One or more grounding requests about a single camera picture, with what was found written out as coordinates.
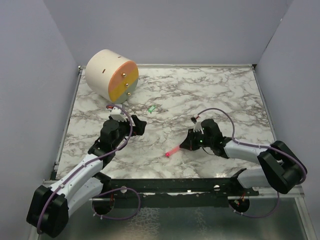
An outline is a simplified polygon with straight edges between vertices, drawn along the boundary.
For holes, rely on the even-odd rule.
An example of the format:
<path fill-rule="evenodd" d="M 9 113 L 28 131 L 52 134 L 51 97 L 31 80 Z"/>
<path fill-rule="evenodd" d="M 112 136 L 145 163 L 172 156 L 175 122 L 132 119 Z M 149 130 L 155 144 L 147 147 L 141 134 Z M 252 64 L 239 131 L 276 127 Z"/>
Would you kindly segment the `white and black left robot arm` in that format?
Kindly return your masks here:
<path fill-rule="evenodd" d="M 34 191 L 26 221 L 38 234 L 57 237 L 70 216 L 87 200 L 96 195 L 103 198 L 110 193 L 110 184 L 100 180 L 97 174 L 131 137 L 142 136 L 146 125 L 147 122 L 136 115 L 122 120 L 109 117 L 103 123 L 99 138 L 75 168 L 52 185 L 40 185 Z"/>

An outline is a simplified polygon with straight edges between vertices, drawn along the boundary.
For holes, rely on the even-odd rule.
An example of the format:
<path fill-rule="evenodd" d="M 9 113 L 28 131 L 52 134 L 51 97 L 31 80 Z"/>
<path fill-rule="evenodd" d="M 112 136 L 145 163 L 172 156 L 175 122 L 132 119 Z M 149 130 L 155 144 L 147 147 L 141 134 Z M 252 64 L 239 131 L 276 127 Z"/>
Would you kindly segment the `green key tag with key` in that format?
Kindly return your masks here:
<path fill-rule="evenodd" d="M 156 108 L 156 107 L 153 105 L 153 106 L 149 107 L 147 111 L 148 111 L 149 113 L 152 113 L 152 111 L 154 111 L 155 108 Z"/>

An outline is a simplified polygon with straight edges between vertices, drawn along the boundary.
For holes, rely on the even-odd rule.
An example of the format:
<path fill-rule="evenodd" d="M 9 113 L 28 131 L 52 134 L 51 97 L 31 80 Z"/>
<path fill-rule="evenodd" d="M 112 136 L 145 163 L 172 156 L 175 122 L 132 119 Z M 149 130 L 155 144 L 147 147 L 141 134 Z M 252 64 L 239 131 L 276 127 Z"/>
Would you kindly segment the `pink strap keyring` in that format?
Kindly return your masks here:
<path fill-rule="evenodd" d="M 174 147 L 173 149 L 167 151 L 164 156 L 167 157 L 167 158 L 169 158 L 170 156 L 172 156 L 173 154 L 175 154 L 175 153 L 178 152 L 179 150 L 180 150 L 180 147 L 179 147 L 179 146 L 176 146 L 176 147 Z"/>

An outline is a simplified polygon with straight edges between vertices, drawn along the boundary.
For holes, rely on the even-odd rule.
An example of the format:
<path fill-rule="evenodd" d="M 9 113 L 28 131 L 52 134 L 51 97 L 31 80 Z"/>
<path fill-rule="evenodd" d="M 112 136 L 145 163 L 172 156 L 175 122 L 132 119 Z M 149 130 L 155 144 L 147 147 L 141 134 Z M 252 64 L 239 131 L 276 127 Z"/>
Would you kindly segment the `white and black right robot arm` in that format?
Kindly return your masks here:
<path fill-rule="evenodd" d="M 236 174 L 237 179 L 229 184 L 230 191 L 236 196 L 253 187 L 272 187 L 278 193 L 287 194 L 301 183 L 308 172 L 284 142 L 277 140 L 267 146 L 239 143 L 224 136 L 213 119 L 196 122 L 179 147 L 189 151 L 210 148 L 218 157 L 260 165 L 260 168 L 242 170 Z"/>

